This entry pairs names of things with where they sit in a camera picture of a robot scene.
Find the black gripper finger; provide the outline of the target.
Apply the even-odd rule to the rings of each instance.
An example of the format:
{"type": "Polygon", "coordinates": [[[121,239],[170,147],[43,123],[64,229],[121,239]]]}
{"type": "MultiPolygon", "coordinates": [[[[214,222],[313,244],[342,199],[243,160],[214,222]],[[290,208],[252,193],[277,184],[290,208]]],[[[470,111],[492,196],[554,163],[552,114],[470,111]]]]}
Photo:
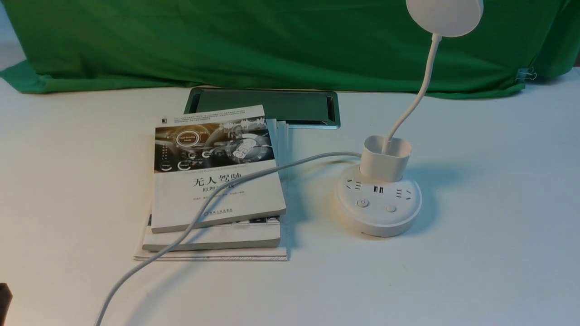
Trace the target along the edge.
{"type": "Polygon", "coordinates": [[[12,302],[12,291],[6,283],[0,283],[0,324],[4,324],[12,302]]]}

